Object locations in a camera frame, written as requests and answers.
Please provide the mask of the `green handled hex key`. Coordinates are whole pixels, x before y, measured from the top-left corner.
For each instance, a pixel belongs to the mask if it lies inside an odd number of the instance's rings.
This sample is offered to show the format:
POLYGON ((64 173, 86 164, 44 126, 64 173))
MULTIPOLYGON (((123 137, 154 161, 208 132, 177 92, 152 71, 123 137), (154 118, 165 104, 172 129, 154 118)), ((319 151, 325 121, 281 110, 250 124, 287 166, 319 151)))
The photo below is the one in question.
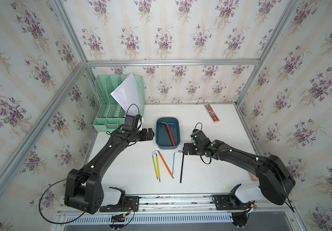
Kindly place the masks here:
POLYGON ((155 176, 156 176, 156 179, 159 180, 159 178, 158 178, 158 172, 157 172, 157 168, 156 168, 156 161, 155 161, 154 156, 155 156, 155 154, 151 154, 155 176))

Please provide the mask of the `green plastic desk organizer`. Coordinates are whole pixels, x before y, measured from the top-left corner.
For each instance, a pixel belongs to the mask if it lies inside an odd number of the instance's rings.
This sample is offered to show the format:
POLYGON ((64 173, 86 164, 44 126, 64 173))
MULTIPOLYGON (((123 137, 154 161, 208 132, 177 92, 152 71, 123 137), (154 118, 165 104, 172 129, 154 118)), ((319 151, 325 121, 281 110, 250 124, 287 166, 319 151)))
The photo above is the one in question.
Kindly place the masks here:
MULTIPOLYGON (((94 120, 93 126, 98 132, 113 131, 119 125, 125 122, 127 115, 124 109, 111 96, 115 90, 126 78, 127 75, 99 75, 95 81, 95 87, 99 99, 100 108, 94 120)), ((145 110, 145 93, 142 76, 134 75, 141 92, 141 116, 145 110)))

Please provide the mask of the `yellow handled hex key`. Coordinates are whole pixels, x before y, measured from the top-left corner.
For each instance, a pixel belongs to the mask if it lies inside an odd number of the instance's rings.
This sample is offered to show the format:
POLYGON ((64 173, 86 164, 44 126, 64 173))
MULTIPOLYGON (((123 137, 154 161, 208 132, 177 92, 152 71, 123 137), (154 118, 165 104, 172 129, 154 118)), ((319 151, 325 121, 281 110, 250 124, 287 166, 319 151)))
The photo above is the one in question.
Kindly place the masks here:
POLYGON ((155 161, 156 161, 156 168, 157 168, 157 172, 158 172, 158 178, 159 178, 158 181, 161 182, 160 171, 159 171, 159 163, 158 163, 158 156, 155 155, 154 158, 155 158, 155 161))

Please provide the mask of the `aluminium mounting rail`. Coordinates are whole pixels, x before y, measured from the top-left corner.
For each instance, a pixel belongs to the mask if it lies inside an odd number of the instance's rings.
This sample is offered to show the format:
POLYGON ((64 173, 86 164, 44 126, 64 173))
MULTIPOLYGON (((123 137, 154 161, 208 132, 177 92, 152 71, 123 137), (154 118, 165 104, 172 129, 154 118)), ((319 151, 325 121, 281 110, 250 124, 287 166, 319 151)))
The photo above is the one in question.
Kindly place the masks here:
MULTIPOLYGON (((221 193, 215 196, 211 194, 131 194, 138 196, 138 212, 208 212, 208 211, 228 211, 241 212, 248 209, 249 206, 243 206, 243 209, 235 209, 228 205, 227 199, 221 193)), ((288 211, 292 209, 284 205, 275 205, 267 200, 255 201, 254 207, 257 212, 264 211, 288 211)), ((63 204, 60 205, 59 211, 67 213, 81 213, 79 210, 69 208, 63 204)))

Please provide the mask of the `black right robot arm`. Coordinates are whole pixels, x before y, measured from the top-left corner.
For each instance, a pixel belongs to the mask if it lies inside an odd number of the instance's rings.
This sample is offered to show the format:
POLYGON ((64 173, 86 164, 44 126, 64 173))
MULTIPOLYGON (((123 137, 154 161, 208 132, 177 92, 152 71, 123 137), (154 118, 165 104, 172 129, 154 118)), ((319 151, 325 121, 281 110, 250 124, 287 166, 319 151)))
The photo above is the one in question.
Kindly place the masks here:
POLYGON ((259 180, 262 195, 273 204, 283 205, 296 182, 281 159, 275 155, 258 156, 214 140, 205 146, 185 143, 186 155, 206 156, 225 161, 254 174, 259 180))

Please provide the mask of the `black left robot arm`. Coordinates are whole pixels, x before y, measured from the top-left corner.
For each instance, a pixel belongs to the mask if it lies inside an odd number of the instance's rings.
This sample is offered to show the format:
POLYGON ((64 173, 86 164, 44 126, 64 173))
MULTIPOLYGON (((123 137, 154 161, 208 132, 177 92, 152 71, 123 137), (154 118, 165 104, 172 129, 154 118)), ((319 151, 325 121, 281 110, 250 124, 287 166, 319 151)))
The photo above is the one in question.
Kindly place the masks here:
POLYGON ((140 131, 116 129, 100 152, 81 169, 69 172, 64 204, 68 207, 95 214, 104 200, 102 178, 116 157, 130 143, 151 141, 155 134, 151 128, 140 131))

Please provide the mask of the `pink pencil case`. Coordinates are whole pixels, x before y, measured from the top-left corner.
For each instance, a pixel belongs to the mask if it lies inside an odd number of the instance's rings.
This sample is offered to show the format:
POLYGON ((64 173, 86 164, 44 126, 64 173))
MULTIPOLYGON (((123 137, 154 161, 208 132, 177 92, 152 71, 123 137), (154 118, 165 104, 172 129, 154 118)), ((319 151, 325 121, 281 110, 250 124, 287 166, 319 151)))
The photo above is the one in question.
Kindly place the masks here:
POLYGON ((249 177, 253 182, 258 182, 259 181, 258 177, 256 177, 254 174, 252 174, 250 172, 249 172, 249 177))

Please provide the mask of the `thin black hex key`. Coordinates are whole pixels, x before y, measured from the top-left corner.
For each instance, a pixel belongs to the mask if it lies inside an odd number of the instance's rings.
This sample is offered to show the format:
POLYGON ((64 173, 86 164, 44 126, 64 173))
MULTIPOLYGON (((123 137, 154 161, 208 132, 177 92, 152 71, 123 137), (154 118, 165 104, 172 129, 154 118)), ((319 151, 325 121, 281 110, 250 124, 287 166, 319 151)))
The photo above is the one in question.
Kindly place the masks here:
POLYGON ((181 167, 180 167, 180 179, 179 179, 179 183, 182 183, 182 177, 183 177, 183 168, 184 168, 184 151, 182 150, 178 150, 178 153, 182 154, 182 159, 181 159, 181 167))

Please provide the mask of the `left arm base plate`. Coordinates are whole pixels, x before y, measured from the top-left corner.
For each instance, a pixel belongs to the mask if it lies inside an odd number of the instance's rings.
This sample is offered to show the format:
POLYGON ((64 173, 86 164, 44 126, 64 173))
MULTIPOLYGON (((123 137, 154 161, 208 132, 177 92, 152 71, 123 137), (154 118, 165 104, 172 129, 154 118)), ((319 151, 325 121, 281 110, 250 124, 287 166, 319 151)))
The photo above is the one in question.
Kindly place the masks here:
POLYGON ((100 207, 100 212, 138 212, 140 197, 139 196, 126 196, 120 199, 117 205, 108 205, 100 207))

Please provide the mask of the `dark teal storage box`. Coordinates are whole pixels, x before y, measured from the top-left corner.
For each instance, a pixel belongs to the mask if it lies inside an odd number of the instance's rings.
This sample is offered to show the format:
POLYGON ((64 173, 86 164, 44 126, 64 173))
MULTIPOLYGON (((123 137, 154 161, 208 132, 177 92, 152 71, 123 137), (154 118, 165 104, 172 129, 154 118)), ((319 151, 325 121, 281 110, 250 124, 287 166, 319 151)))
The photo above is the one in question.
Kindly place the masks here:
POLYGON ((156 144, 162 150, 176 149, 180 142, 179 121, 175 117, 161 117, 156 122, 156 144))

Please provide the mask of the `orange handled hex key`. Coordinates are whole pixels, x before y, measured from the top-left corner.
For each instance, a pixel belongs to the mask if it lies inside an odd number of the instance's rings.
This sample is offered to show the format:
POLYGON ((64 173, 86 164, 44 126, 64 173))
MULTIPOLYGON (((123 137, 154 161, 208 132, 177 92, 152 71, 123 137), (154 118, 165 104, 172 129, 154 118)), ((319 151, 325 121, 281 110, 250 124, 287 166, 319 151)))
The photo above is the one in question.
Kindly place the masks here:
POLYGON ((170 176, 172 178, 174 178, 173 173, 171 172, 170 168, 168 167, 168 165, 167 165, 165 159, 163 158, 162 154, 158 150, 154 151, 153 154, 158 155, 161 158, 161 160, 163 161, 168 173, 170 174, 170 176))

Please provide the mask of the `white paper stack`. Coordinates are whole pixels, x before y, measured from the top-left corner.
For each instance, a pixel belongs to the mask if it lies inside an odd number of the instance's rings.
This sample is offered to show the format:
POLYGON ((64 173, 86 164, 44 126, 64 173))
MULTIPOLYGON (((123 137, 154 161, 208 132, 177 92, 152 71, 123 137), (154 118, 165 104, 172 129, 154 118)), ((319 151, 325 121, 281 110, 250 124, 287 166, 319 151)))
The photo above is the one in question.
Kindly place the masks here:
POLYGON ((129 73, 125 80, 110 94, 127 115, 141 114, 141 92, 133 73, 129 73))

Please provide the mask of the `blue handled hex key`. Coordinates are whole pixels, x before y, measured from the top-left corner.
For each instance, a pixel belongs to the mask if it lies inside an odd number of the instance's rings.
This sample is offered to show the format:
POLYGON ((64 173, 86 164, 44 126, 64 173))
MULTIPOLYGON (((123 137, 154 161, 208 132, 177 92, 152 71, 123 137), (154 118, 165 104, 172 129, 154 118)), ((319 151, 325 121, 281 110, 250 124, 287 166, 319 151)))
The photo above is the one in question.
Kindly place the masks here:
POLYGON ((176 158, 176 152, 173 153, 172 176, 174 175, 175 171, 175 158, 176 158))

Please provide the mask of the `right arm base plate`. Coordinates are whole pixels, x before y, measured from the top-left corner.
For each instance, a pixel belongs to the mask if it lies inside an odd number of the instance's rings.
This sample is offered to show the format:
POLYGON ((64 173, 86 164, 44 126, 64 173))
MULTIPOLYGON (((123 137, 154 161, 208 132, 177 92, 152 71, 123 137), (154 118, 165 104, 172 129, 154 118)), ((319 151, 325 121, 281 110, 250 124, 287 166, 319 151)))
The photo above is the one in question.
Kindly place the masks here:
POLYGON ((243 203, 236 196, 231 195, 213 195, 212 201, 217 210, 249 210, 251 203, 243 203))

